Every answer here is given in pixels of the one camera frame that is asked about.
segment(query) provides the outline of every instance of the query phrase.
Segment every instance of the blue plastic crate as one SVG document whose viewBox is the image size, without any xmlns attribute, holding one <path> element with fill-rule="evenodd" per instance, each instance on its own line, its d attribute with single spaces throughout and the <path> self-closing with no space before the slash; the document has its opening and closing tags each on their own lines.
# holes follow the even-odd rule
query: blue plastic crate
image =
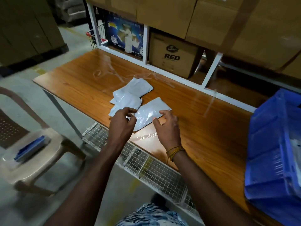
<svg viewBox="0 0 301 226">
<path fill-rule="evenodd" d="M 293 216 L 301 209 L 301 187 L 290 142 L 301 139 L 300 104 L 301 95 L 280 89 L 250 119 L 245 196 L 282 223 L 287 216 L 301 223 Z"/>
</svg>

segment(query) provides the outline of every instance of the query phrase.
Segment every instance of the bracelet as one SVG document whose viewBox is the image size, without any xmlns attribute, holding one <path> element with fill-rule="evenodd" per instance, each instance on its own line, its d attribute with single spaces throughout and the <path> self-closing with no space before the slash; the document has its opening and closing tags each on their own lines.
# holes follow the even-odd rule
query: bracelet
<svg viewBox="0 0 301 226">
<path fill-rule="evenodd" d="M 171 149 L 169 149 L 166 154 L 168 156 L 168 158 L 170 158 L 170 160 L 173 162 L 173 157 L 175 156 L 176 153 L 178 153 L 179 151 L 185 151 L 185 149 L 182 147 L 182 146 L 176 146 L 176 147 L 173 147 Z"/>
</svg>

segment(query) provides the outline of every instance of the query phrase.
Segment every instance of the black oval logo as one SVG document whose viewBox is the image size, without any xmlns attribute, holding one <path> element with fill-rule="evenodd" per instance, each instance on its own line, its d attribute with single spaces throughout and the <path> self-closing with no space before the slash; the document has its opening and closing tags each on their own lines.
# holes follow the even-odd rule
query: black oval logo
<svg viewBox="0 0 301 226">
<path fill-rule="evenodd" d="M 171 52 L 171 53 L 175 53 L 175 52 L 178 52 L 178 48 L 176 48 L 174 45 L 169 45 L 166 47 L 166 50 Z"/>
</svg>

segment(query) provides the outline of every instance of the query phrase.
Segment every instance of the pallet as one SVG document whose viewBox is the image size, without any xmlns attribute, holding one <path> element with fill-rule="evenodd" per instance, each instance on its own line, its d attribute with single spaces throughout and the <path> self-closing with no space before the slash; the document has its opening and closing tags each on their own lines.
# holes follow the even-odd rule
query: pallet
<svg viewBox="0 0 301 226">
<path fill-rule="evenodd" d="M 47 52 L 44 52 L 44 53 L 39 54 L 39 55 L 35 55 L 35 56 L 33 56 L 31 58 L 28 58 L 28 59 L 25 59 L 21 62 L 14 63 L 14 64 L 11 64 L 11 65 L 6 66 L 6 67 L 2 66 L 2 67 L 0 67 L 0 75 L 2 77 L 9 76 L 9 75 L 14 74 L 16 72 L 25 70 L 27 68 L 30 68 L 30 67 L 35 66 L 37 64 L 40 64 L 42 62 L 45 62 L 47 60 L 50 60 L 54 57 L 57 57 L 61 54 L 66 53 L 68 51 L 69 51 L 69 48 L 68 48 L 67 44 L 64 44 L 63 46 L 61 46 L 59 48 L 51 49 Z"/>
</svg>

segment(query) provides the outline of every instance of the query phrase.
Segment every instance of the person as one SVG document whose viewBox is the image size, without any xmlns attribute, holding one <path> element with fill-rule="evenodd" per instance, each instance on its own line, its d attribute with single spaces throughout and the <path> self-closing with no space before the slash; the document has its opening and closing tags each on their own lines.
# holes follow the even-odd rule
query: person
<svg viewBox="0 0 301 226">
<path fill-rule="evenodd" d="M 137 120 L 132 113 L 136 112 L 137 110 L 132 108 L 124 108 L 116 112 L 111 119 L 107 144 L 67 199 L 45 222 L 44 226 L 92 226 L 95 224 L 112 167 L 133 133 Z M 170 158 L 178 167 L 205 225 L 257 225 L 250 215 L 226 196 L 183 150 L 178 117 L 171 111 L 161 110 L 160 113 L 165 116 L 166 122 L 161 125 L 158 119 L 153 120 L 158 138 L 167 151 L 173 151 L 173 148 L 178 149 Z M 187 224 L 175 212 L 151 203 L 143 205 L 136 212 L 119 221 L 117 225 L 183 226 Z"/>
</svg>

